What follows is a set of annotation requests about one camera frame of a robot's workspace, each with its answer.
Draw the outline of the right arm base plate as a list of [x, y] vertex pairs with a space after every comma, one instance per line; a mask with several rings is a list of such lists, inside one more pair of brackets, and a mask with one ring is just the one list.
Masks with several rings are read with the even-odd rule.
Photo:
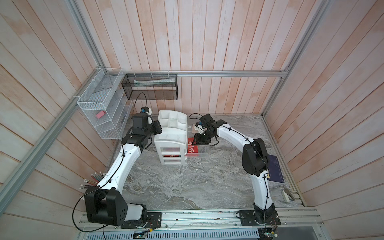
[[236, 216], [240, 218], [242, 226], [279, 226], [281, 225], [281, 219], [276, 210], [267, 212], [254, 211], [254, 210], [241, 210], [236, 213]]

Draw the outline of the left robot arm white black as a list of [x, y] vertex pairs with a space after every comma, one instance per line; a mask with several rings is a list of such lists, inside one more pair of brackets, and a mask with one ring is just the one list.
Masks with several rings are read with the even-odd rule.
[[117, 159], [97, 186], [88, 188], [84, 195], [88, 222], [116, 227], [125, 222], [135, 227], [148, 224], [146, 207], [127, 203], [122, 192], [134, 163], [152, 145], [153, 136], [161, 133], [159, 121], [154, 121], [150, 113], [133, 115], [133, 126], [122, 138]]

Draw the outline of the beige postcard red text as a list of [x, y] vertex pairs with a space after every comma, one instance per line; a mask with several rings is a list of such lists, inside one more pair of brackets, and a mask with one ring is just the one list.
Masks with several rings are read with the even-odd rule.
[[196, 130], [196, 126], [195, 125], [188, 125], [188, 133], [195, 134], [197, 132], [198, 131]]

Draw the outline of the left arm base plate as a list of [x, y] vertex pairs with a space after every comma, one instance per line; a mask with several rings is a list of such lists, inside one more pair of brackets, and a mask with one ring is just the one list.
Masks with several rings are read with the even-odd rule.
[[144, 213], [139, 220], [125, 221], [121, 229], [158, 229], [161, 227], [162, 212]]

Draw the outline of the white plastic drawer organizer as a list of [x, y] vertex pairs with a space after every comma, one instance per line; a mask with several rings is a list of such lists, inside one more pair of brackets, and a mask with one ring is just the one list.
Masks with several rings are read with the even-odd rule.
[[[155, 136], [155, 146], [162, 165], [184, 165], [187, 161], [188, 119], [177, 111], [160, 110], [158, 121], [162, 133]], [[180, 155], [178, 158], [164, 158], [163, 155]]]

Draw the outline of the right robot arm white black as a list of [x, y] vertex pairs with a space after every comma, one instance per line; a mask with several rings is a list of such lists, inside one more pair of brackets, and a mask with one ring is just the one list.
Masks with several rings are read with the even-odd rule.
[[198, 131], [193, 145], [211, 145], [212, 139], [222, 138], [242, 153], [243, 169], [250, 175], [254, 191], [255, 221], [266, 225], [267, 219], [277, 213], [268, 184], [269, 155], [263, 139], [250, 138], [232, 128], [224, 120], [214, 120], [210, 114], [201, 116], [195, 124]]

